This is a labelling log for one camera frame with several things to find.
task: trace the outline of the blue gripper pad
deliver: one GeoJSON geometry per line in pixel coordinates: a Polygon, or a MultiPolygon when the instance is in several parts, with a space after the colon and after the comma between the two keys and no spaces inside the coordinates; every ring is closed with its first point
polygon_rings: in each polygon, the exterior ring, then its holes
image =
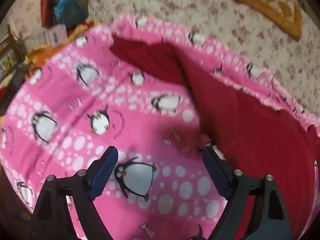
{"type": "Polygon", "coordinates": [[[232,190],[229,184],[229,180],[227,176],[224,174],[224,172],[222,171],[222,169],[218,166],[218,163],[212,157],[211,153],[206,147],[204,147],[202,150],[202,161],[219,195],[224,197],[226,200],[228,200],[231,196],[231,190],[232,190]]]}
{"type": "Polygon", "coordinates": [[[93,177],[91,181],[91,189],[88,192],[89,198],[93,201],[96,197],[102,195],[104,188],[110,178],[113,169],[115,168],[118,161],[118,150],[113,147],[111,152],[108,154],[107,158],[101,165],[97,174],[93,177]]]}

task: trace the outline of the silver bolt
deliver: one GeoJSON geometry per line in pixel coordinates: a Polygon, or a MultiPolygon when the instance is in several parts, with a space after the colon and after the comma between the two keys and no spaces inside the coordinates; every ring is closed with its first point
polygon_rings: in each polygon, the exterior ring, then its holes
{"type": "Polygon", "coordinates": [[[272,177],[272,175],[270,175],[270,174],[267,175],[266,178],[267,178],[267,180],[269,180],[269,181],[273,181],[273,177],[272,177]]]}
{"type": "Polygon", "coordinates": [[[47,177],[47,181],[51,181],[53,179],[54,179],[54,176],[52,174],[47,177]]]}
{"type": "Polygon", "coordinates": [[[85,170],[79,170],[77,172],[77,174],[78,174],[78,176],[82,177],[82,176],[84,176],[86,174],[86,171],[85,170]]]}
{"type": "Polygon", "coordinates": [[[235,172],[235,174],[237,176],[242,176],[243,175],[243,172],[241,170],[235,170],[234,172],[235,172]]]}

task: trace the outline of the floral fabric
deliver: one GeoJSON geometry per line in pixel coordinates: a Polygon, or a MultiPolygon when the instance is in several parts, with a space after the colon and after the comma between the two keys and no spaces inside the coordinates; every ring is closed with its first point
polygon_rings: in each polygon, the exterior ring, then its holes
{"type": "Polygon", "coordinates": [[[89,0],[89,14],[112,22],[122,12],[185,25],[224,41],[269,69],[303,106],[320,113],[320,30],[302,11],[302,39],[294,41],[271,20],[235,0],[89,0]]]}
{"type": "Polygon", "coordinates": [[[16,0],[8,12],[13,37],[23,40],[41,28],[40,0],[16,0]]]}

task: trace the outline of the pink blanket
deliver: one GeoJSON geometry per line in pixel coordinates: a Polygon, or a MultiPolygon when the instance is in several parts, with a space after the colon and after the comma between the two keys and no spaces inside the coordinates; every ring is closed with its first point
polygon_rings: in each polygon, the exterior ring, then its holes
{"type": "MultiPolygon", "coordinates": [[[[49,174],[65,177],[86,169],[109,145],[119,150],[118,165],[94,204],[114,239],[190,239],[198,235],[198,224],[207,238],[224,210],[226,201],[197,151],[208,138],[200,133],[187,91],[119,61],[109,51],[112,32],[194,46],[190,57],[215,78],[288,110],[305,129],[315,124],[320,134],[317,117],[268,70],[185,27],[121,15],[111,27],[94,27],[56,54],[8,109],[1,163],[31,211],[49,174]]],[[[309,223],[319,210],[316,166],[315,173],[309,223]]],[[[69,206],[79,237],[85,237],[71,199],[69,206]]]]}

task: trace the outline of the penguin foot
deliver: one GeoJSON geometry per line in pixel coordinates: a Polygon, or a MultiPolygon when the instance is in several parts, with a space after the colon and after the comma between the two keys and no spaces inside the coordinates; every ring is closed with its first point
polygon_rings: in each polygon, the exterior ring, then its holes
{"type": "Polygon", "coordinates": [[[147,202],[149,200],[149,193],[144,196],[144,200],[147,202]]]}

